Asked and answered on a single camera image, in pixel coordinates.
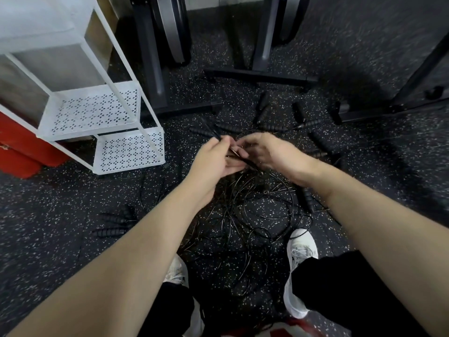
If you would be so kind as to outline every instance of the person's right arm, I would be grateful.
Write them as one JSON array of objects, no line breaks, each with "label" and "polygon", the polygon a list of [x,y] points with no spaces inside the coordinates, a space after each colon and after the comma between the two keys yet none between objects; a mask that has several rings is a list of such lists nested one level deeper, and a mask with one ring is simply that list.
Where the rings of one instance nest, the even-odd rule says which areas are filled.
[{"label": "person's right arm", "polygon": [[424,329],[449,336],[449,229],[269,133],[237,144],[263,167],[312,187]]}]

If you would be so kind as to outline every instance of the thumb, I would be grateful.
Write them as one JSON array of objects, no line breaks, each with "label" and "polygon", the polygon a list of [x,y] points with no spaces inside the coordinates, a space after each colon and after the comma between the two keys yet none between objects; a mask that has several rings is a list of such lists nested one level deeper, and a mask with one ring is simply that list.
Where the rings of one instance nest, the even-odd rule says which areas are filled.
[{"label": "thumb", "polygon": [[229,136],[224,136],[221,141],[212,148],[213,151],[216,151],[220,155],[226,156],[226,153],[229,150],[229,147],[231,145],[231,140],[229,139]]}]

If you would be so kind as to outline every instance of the person's right hand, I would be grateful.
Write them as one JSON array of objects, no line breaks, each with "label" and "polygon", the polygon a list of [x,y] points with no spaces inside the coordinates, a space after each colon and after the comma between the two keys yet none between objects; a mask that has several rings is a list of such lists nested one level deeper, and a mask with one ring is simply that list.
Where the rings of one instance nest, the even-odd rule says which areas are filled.
[{"label": "person's right hand", "polygon": [[321,163],[268,132],[247,135],[239,139],[237,145],[243,147],[249,153],[249,158],[262,169],[276,170],[304,187],[310,186],[310,177]]}]

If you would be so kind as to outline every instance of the white metal cart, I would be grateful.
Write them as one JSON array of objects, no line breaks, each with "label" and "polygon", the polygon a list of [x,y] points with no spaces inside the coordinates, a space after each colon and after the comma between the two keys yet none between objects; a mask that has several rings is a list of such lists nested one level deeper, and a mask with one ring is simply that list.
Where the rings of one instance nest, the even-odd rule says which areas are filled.
[{"label": "white metal cart", "polygon": [[[84,34],[93,12],[100,19],[131,81],[113,83],[87,44]],[[0,54],[49,97],[37,129],[4,106],[0,106],[1,112],[95,174],[165,163],[164,131],[96,0],[8,0],[8,7],[0,10],[2,26],[7,29],[0,31]],[[105,85],[53,92],[13,55],[19,51],[73,44],[81,46]],[[157,124],[154,128],[144,129],[140,123],[141,98]],[[93,165],[57,142],[88,135],[97,139]]]}]

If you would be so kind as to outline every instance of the person's left hand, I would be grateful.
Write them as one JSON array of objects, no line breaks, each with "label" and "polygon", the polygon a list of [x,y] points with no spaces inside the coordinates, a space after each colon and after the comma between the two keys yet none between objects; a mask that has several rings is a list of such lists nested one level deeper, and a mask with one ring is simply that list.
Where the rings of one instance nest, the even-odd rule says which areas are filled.
[{"label": "person's left hand", "polygon": [[185,182],[189,187],[199,192],[200,208],[208,204],[215,191],[217,182],[224,176],[241,171],[246,163],[232,157],[229,148],[237,152],[241,157],[247,158],[248,153],[235,144],[231,136],[222,136],[222,140],[211,138],[198,151]]}]

